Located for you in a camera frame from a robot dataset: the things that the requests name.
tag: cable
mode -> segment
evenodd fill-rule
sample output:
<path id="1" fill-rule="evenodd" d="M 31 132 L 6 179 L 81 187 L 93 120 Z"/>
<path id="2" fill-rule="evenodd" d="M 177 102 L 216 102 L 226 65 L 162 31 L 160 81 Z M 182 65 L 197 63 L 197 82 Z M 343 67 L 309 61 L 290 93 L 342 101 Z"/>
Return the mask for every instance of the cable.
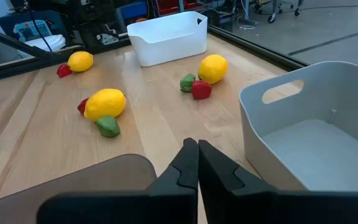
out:
<path id="1" fill-rule="evenodd" d="M 242 8 L 244 9 L 244 13 L 246 14 L 247 18 L 249 18 L 248 12 L 247 12 L 247 10 L 246 10 L 246 7 L 244 6 L 244 3 L 242 2 L 242 0 L 240 0 L 240 2 L 241 2 L 241 5 L 242 5 Z M 256 26 L 252 26 L 252 25 L 240 25 L 240 24 L 239 24 L 239 19 L 240 19 L 240 17 L 241 17 L 241 16 L 239 16 L 239 17 L 237 18 L 237 22 L 236 22 L 236 23 L 237 23 L 237 26 L 239 26 L 240 29 L 249 30 L 249 29 L 255 29 L 255 28 L 256 28 Z"/>
<path id="2" fill-rule="evenodd" d="M 300 11 L 306 11 L 306 10 L 312 10 L 312 9 L 341 8 L 341 7 L 358 7 L 358 5 L 309 7 L 309 8 L 300 9 Z M 288 11 L 288 12 L 282 12 L 281 14 L 286 14 L 286 13 L 291 13 L 291 12 L 295 12 L 295 10 Z M 267 16 L 269 16 L 269 15 L 271 15 L 271 14 L 262 13 L 262 14 L 260 14 L 260 15 L 267 15 Z"/>
<path id="3" fill-rule="evenodd" d="M 219 21 L 219 27 L 221 26 L 221 12 L 219 12 L 219 10 L 216 10 L 216 8 L 219 8 L 219 0 L 216 0 L 216 7 L 214 8 L 214 10 L 218 13 L 218 21 Z"/>
<path id="4" fill-rule="evenodd" d="M 149 0 L 146 0 L 146 5 L 147 5 L 147 17 L 146 17 L 146 19 L 149 19 L 149 15 L 150 15 Z"/>
<path id="5" fill-rule="evenodd" d="M 52 49 L 50 48 L 48 42 L 45 40 L 44 36 L 41 34 L 41 31 L 38 29 L 37 24 L 35 23 L 34 15 L 32 14 L 31 9 L 30 9 L 30 17 L 31 17 L 31 20 L 32 20 L 32 22 L 33 22 L 33 24 L 34 24 L 34 26 L 35 26 L 35 29 L 36 29 L 37 32 L 38 32 L 38 35 L 41 36 L 42 40 L 44 40 L 44 42 L 47 44 L 47 46 L 48 46 L 48 48 L 49 48 L 49 51 L 52 52 Z"/>

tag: metal frame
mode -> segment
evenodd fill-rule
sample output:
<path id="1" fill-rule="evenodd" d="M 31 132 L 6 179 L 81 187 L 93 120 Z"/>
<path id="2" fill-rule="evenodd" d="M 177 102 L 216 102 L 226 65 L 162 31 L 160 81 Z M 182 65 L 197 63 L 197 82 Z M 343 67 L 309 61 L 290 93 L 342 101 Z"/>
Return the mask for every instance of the metal frame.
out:
<path id="1" fill-rule="evenodd" d="M 249 42 L 248 40 L 235 36 L 234 34 L 226 30 L 220 29 L 218 27 L 209 25 L 208 32 L 284 70 L 292 71 L 308 66 L 307 63 L 294 59 L 290 56 L 281 54 L 274 50 L 254 44 L 252 42 Z M 74 49 L 64 50 L 62 52 L 46 52 L 37 47 L 30 47 L 26 44 L 23 44 L 22 42 L 19 42 L 16 39 L 13 39 L 1 33 L 0 33 L 0 42 L 10 47 L 13 47 L 17 50 L 23 51 L 29 55 L 34 56 L 34 58 L 31 59 L 13 62 L 7 65 L 0 66 L 0 79 L 66 62 L 73 52 L 77 50 L 84 50 L 83 47 L 78 47 Z M 109 50 L 125 47 L 130 44 L 131 42 L 127 34 L 125 33 L 119 35 L 119 42 L 110 45 L 101 45 L 99 47 L 93 47 L 91 49 L 86 49 L 86 50 L 92 54 L 99 54 Z"/>

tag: plastic fruit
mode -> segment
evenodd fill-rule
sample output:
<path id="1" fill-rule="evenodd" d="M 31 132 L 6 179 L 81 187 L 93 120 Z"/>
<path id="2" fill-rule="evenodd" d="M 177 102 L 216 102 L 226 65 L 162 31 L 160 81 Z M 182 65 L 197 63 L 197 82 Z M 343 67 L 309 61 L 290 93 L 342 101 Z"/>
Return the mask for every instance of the plastic fruit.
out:
<path id="1" fill-rule="evenodd" d="M 93 64 L 93 55 L 85 51 L 73 53 L 68 59 L 67 65 L 73 72 L 84 72 Z"/>
<path id="2" fill-rule="evenodd" d="M 198 78 L 209 84 L 219 82 L 227 72 L 227 61 L 220 55 L 210 55 L 201 62 Z"/>
<path id="3" fill-rule="evenodd" d="M 60 65 L 59 68 L 56 71 L 56 74 L 60 77 L 63 78 L 69 74 L 71 74 L 71 70 L 70 68 L 68 68 L 68 66 L 66 64 Z"/>
<path id="4" fill-rule="evenodd" d="M 197 80 L 191 86 L 191 93 L 195 100 L 207 99 L 212 92 L 212 86 L 204 81 Z"/>
<path id="5" fill-rule="evenodd" d="M 93 121 L 107 115 L 116 117 L 122 113 L 125 104 L 125 96 L 120 90 L 100 90 L 86 102 L 84 117 Z"/>
<path id="6" fill-rule="evenodd" d="M 196 80 L 193 74 L 187 74 L 180 80 L 180 90 L 191 92 L 191 85 Z"/>
<path id="7" fill-rule="evenodd" d="M 96 121 L 99 132 L 102 136 L 112 138 L 120 133 L 119 125 L 112 116 L 104 116 Z"/>
<path id="8" fill-rule="evenodd" d="M 88 101 L 89 98 L 81 101 L 81 103 L 77 106 L 77 110 L 82 114 L 84 115 L 84 112 L 85 112 L 85 106 L 86 106 L 86 102 Z"/>

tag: box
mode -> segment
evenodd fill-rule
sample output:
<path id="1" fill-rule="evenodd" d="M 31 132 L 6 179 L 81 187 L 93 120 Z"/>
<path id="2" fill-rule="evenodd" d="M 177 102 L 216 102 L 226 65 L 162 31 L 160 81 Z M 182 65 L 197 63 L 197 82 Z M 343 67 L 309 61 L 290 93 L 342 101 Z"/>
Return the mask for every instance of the box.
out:
<path id="1" fill-rule="evenodd" d="M 301 80 L 271 103 L 269 89 Z M 239 95 L 246 158 L 287 190 L 358 191 L 358 66 L 322 62 L 244 88 Z"/>
<path id="2" fill-rule="evenodd" d="M 127 26 L 140 66 L 148 67 L 206 51 L 208 18 L 183 12 Z"/>

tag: chair wheel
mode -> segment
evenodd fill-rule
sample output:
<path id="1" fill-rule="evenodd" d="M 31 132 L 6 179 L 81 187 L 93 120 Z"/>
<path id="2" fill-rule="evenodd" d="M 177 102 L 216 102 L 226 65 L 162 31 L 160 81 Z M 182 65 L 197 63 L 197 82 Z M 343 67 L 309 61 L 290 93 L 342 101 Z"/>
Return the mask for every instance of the chair wheel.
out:
<path id="1" fill-rule="evenodd" d="M 274 23 L 275 20 L 276 20 L 276 17 L 274 15 L 271 15 L 267 18 L 268 23 Z"/>

